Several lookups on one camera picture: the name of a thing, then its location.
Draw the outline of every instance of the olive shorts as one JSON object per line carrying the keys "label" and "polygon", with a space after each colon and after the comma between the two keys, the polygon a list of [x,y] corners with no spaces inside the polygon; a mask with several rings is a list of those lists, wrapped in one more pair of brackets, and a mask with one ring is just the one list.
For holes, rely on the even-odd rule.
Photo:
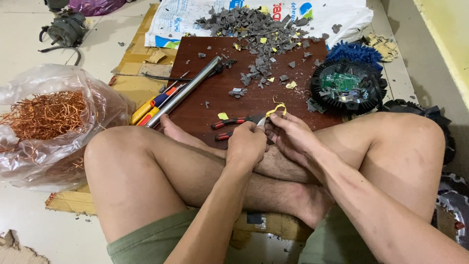
{"label": "olive shorts", "polygon": [[[163,263],[186,232],[198,210],[188,210],[155,221],[107,245],[114,264]],[[226,263],[236,249],[229,247]],[[339,206],[332,207],[306,241],[299,264],[377,264]]]}

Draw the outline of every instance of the bare foot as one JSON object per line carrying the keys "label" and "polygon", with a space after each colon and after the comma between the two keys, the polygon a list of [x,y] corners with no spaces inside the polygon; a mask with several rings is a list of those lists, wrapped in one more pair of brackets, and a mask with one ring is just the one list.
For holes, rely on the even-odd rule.
{"label": "bare foot", "polygon": [[189,133],[185,132],[182,130],[182,128],[176,126],[175,123],[173,123],[170,119],[169,116],[164,114],[161,116],[160,119],[161,125],[163,126],[164,133],[166,136],[174,139],[175,141],[178,141],[180,143],[184,143],[189,146],[193,146],[196,148],[206,148],[208,147],[207,144],[205,144],[203,141],[200,139],[189,135]]}
{"label": "bare foot", "polygon": [[296,192],[296,214],[312,229],[316,229],[329,209],[335,204],[335,200],[322,186],[301,184]]}

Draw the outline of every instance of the pliers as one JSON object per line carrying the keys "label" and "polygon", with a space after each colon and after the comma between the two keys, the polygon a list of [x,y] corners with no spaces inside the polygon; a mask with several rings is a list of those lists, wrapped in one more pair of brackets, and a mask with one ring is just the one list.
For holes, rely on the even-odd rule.
{"label": "pliers", "polygon": [[[225,125],[231,125],[231,124],[243,124],[244,122],[251,121],[254,123],[259,123],[261,119],[265,118],[265,114],[258,114],[258,115],[253,115],[253,116],[246,116],[246,117],[235,117],[235,118],[230,118],[227,120],[221,120],[215,124],[210,125],[210,127],[215,130],[219,129],[221,127],[224,127]],[[229,139],[233,135],[233,132],[226,132],[222,134],[218,134],[215,136],[215,141],[223,141]]]}

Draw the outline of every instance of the brown wooden board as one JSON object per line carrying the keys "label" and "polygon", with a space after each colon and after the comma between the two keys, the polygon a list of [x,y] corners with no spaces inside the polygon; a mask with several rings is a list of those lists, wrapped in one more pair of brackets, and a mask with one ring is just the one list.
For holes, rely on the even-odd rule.
{"label": "brown wooden board", "polygon": [[[254,60],[257,55],[250,54],[249,50],[245,49],[236,50],[233,47],[233,42],[243,45],[247,45],[247,42],[244,39],[240,42],[236,38],[227,37],[183,37],[174,61],[171,77],[180,77],[184,72],[190,70],[186,78],[192,78],[215,56],[221,56],[221,54],[229,56],[228,59],[223,58],[223,61],[237,59],[238,62],[234,63],[231,69],[225,69],[221,74],[206,79],[176,107],[170,114],[170,118],[184,131],[201,139],[207,145],[221,149],[227,147],[227,141],[216,142],[215,135],[232,131],[235,125],[212,130],[210,124],[219,121],[218,113],[225,112],[228,117],[244,117],[246,115],[266,113],[277,105],[272,100],[273,96],[275,96],[275,101],[284,102],[287,111],[304,120],[313,131],[342,123],[340,116],[330,115],[327,112],[321,114],[307,111],[306,101],[311,96],[310,79],[316,67],[314,62],[316,59],[322,62],[327,55],[323,39],[319,43],[308,41],[310,42],[308,48],[294,48],[292,52],[274,56],[277,61],[272,62],[272,69],[270,70],[272,75],[267,77],[275,78],[270,86],[264,85],[264,89],[261,89],[257,86],[261,78],[254,79],[247,86],[247,94],[236,99],[230,96],[228,92],[234,87],[244,87],[240,80],[241,73],[248,74],[250,72],[248,66],[255,64]],[[198,57],[199,52],[205,53],[207,56],[200,59]],[[306,58],[305,62],[302,62],[305,52],[310,52],[312,55]],[[295,68],[288,66],[288,63],[292,61],[296,62]],[[298,86],[294,89],[287,89],[285,85],[281,85],[279,77],[283,74],[290,77],[286,81],[287,83],[295,81]],[[206,109],[205,101],[210,102],[209,109]]]}

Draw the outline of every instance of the leg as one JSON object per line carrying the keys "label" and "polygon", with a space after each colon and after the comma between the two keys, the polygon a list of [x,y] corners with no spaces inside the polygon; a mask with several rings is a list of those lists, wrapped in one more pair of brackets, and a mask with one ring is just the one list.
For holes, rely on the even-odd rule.
{"label": "leg", "polygon": [[[165,134],[225,157],[173,123]],[[371,183],[428,221],[433,213],[444,155],[444,137],[431,120],[414,114],[375,113],[316,131],[317,137]],[[272,148],[255,172],[318,184],[304,168]]]}
{"label": "leg", "polygon": [[[88,183],[108,242],[183,212],[186,204],[202,206],[224,166],[222,158],[138,126],[103,131],[85,152]],[[244,207],[295,215],[314,227],[332,203],[317,186],[254,173]]]}

